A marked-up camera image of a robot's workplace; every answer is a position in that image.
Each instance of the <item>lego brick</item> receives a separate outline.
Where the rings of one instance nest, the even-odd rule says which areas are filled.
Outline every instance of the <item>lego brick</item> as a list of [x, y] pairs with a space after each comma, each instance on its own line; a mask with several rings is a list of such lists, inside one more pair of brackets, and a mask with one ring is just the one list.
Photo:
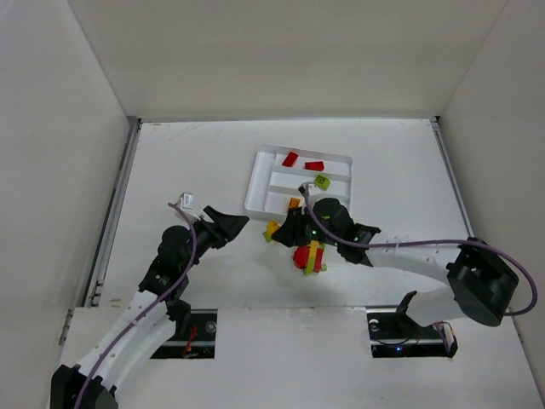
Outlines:
[[290, 204], [288, 204], [288, 210], [289, 209], [297, 209], [299, 205], [301, 204], [301, 199], [299, 198], [291, 198]]
[[307, 265], [308, 252], [310, 248], [307, 245], [297, 247], [293, 253], [293, 263], [297, 268], [303, 269]]
[[316, 179], [314, 180], [314, 184], [322, 190], [327, 190], [327, 188], [331, 184], [331, 181], [325, 176], [318, 175], [316, 176]]
[[286, 159], [284, 159], [284, 162], [282, 163], [282, 166], [286, 166], [287, 168], [292, 167], [295, 164], [295, 161], [299, 158], [299, 155], [294, 152], [288, 153], [288, 156]]
[[272, 236], [280, 228], [280, 225], [276, 220], [271, 220], [267, 223], [267, 233]]
[[269, 234], [268, 232], [263, 232], [263, 237], [265, 238], [265, 241], [267, 243], [270, 243], [273, 241], [273, 238], [271, 237], [271, 234]]
[[318, 252], [319, 242], [316, 240], [311, 240], [310, 242], [310, 252], [308, 253], [308, 258], [316, 258], [316, 253]]
[[305, 266], [305, 275], [309, 275], [313, 273], [315, 262], [316, 262], [316, 259], [314, 257], [308, 258], [307, 265]]
[[321, 172], [324, 170], [324, 162], [321, 160], [318, 162], [305, 162], [305, 169]]
[[316, 259], [314, 261], [314, 273], [324, 271], [322, 268], [325, 264], [322, 264], [322, 258], [324, 257], [324, 245], [321, 245], [316, 251]]

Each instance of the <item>rectangular opening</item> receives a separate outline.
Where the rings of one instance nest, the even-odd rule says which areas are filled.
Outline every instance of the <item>rectangular opening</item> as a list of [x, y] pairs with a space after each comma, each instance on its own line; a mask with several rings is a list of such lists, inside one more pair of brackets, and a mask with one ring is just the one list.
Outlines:
[[421, 328], [404, 314], [393, 311], [367, 313], [373, 358], [452, 358], [458, 350], [450, 324]]
[[152, 355], [152, 360], [209, 360], [215, 357], [217, 309], [194, 309], [183, 333], [176, 333]]

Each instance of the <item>red object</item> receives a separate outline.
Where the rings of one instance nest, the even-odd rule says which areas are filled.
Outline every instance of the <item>red object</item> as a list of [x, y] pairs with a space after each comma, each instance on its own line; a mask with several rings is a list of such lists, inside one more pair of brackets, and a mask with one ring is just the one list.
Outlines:
[[[295, 253], [293, 253], [293, 263], [297, 268], [304, 270], [308, 263], [308, 256], [310, 255], [310, 247], [308, 245], [303, 245], [297, 247]], [[318, 248], [316, 250], [316, 258], [314, 259], [314, 273], [319, 273], [322, 271], [322, 258], [324, 257], [324, 249]]]
[[310, 247], [303, 245], [297, 247], [295, 253], [293, 253], [293, 263], [297, 268], [301, 270], [305, 268], [308, 263], [308, 255], [310, 254]]
[[290, 168], [291, 166], [294, 165], [297, 158], [299, 158], [299, 155], [297, 153], [293, 153], [293, 152], [288, 153], [288, 156], [286, 156], [286, 159], [284, 159], [282, 166], [286, 166]]
[[319, 162], [305, 162], [305, 169], [317, 170], [318, 172], [321, 172], [324, 170], [324, 162], [321, 160]]

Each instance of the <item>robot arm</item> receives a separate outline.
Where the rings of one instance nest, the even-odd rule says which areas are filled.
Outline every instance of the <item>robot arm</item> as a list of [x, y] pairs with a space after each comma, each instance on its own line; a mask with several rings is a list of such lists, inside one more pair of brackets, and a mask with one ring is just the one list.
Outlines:
[[[321, 227], [308, 209], [291, 209], [272, 239], [288, 247], [317, 240], [335, 246], [348, 262], [398, 268], [442, 282], [445, 287], [436, 291], [410, 292], [398, 307], [399, 313], [422, 327], [462, 316], [488, 326], [502, 322], [519, 277], [499, 256], [471, 245], [404, 246], [407, 238], [388, 236], [380, 228], [355, 223], [337, 199], [321, 199], [311, 206]], [[332, 239], [322, 228], [340, 240]], [[377, 243], [389, 247], [374, 247]]]
[[[204, 212], [212, 222], [203, 218], [193, 221], [195, 243], [182, 226], [164, 231], [158, 255], [121, 318], [75, 366], [61, 366], [54, 373], [50, 409], [118, 409], [116, 397], [133, 370], [175, 332], [185, 331], [191, 306], [180, 296], [189, 284], [184, 276], [187, 265], [191, 260], [198, 264], [208, 249], [220, 249], [234, 240], [249, 220], [221, 214], [209, 206]], [[82, 399], [77, 403], [80, 394]]]

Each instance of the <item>black mount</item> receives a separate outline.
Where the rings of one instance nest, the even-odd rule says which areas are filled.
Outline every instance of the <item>black mount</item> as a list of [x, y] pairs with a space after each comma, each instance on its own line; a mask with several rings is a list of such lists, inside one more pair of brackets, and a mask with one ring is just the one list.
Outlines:
[[[478, 243], [483, 240], [470, 237]], [[461, 245], [455, 262], [447, 264], [446, 278], [465, 315], [480, 324], [498, 326], [507, 311], [519, 276], [490, 251]]]

